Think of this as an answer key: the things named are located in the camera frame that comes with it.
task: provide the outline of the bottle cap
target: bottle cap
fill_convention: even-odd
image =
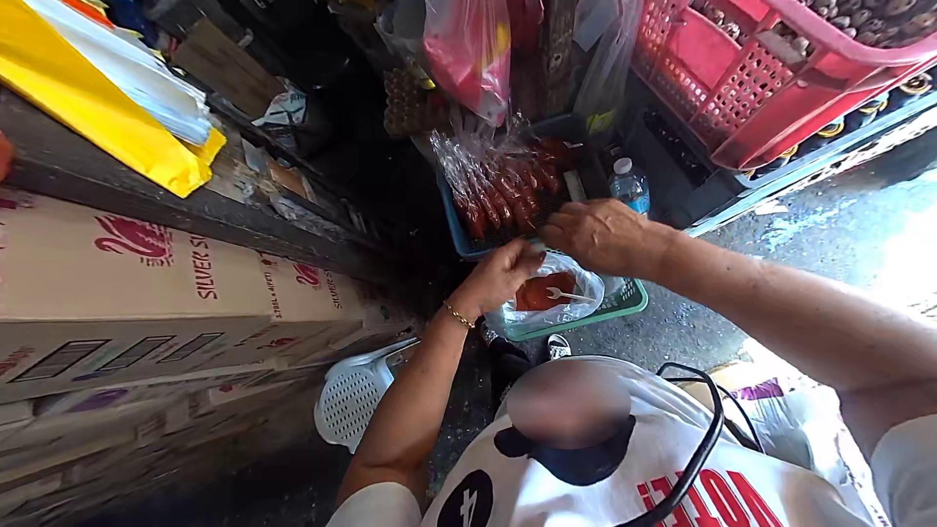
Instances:
[[[628,173],[632,169],[632,160],[630,158],[621,158],[612,165],[615,173]]]

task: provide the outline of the shoe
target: shoe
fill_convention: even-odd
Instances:
[[[478,332],[481,334],[485,346],[490,346],[491,342],[498,338],[498,334],[488,329],[488,326],[484,322],[478,324]]]
[[[570,343],[562,335],[554,333],[546,340],[546,345],[550,350],[550,360],[557,360],[573,354]]]

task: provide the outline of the sausage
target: sausage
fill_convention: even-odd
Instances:
[[[501,218],[498,216],[498,212],[495,210],[495,206],[491,203],[488,195],[484,193],[479,186],[478,177],[476,177],[474,173],[468,173],[466,174],[466,179],[468,180],[468,187],[473,197],[478,200],[478,203],[482,206],[482,212],[484,212],[488,225],[491,225],[495,229],[499,228],[501,226]]]
[[[517,220],[517,230],[523,234],[537,233],[537,228],[533,225],[533,217],[527,208],[523,197],[519,197],[513,202],[514,219]]]
[[[530,185],[531,188],[537,190],[540,187],[540,182],[533,175],[533,165],[530,161],[520,158],[508,158],[507,165],[509,170],[519,175],[521,180]]]
[[[540,204],[537,203],[537,196],[533,193],[533,188],[530,185],[522,185],[520,187],[521,199],[524,200],[524,205],[530,211],[530,214],[537,214],[540,212]]]
[[[546,188],[551,195],[556,196],[559,192],[559,179],[557,178],[557,167],[551,163],[537,163],[535,174],[537,180]]]
[[[521,195],[517,186],[511,181],[511,178],[505,175],[502,170],[492,170],[488,172],[488,181],[491,182],[495,190],[500,192],[505,200],[510,202]]]
[[[489,171],[492,186],[501,194],[504,200],[511,206],[514,222],[521,233],[533,234],[536,227],[533,225],[533,215],[530,211],[527,198],[521,193],[521,190],[514,184],[507,170]]]
[[[478,178],[478,184],[488,196],[488,200],[491,201],[491,204],[495,206],[495,210],[498,212],[498,216],[501,219],[501,225],[505,227],[511,227],[513,224],[513,213],[511,212],[511,207],[508,205],[508,202],[505,201],[504,196],[491,184],[490,181],[484,176]]]
[[[576,162],[580,150],[572,150],[563,141],[548,137],[540,140],[539,148],[532,148],[540,160],[556,163],[561,170],[569,170]]]
[[[473,203],[465,194],[457,192],[453,192],[453,203],[455,203],[455,208],[462,216],[468,235],[476,240],[484,238],[484,220],[478,210],[478,205]]]

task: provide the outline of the black circle logo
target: black circle logo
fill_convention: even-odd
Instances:
[[[484,527],[494,501],[491,477],[483,470],[465,476],[439,510],[438,527]]]

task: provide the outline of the wrist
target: wrist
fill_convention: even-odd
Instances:
[[[647,248],[647,259],[644,268],[637,277],[647,279],[654,283],[666,281],[669,274],[673,271],[675,263],[680,262],[680,246],[684,239],[690,239],[682,231],[673,227],[649,221],[647,223],[646,240],[644,244]]]
[[[472,322],[482,316],[481,302],[465,291],[456,289],[449,295],[446,302],[453,308],[453,311]]]

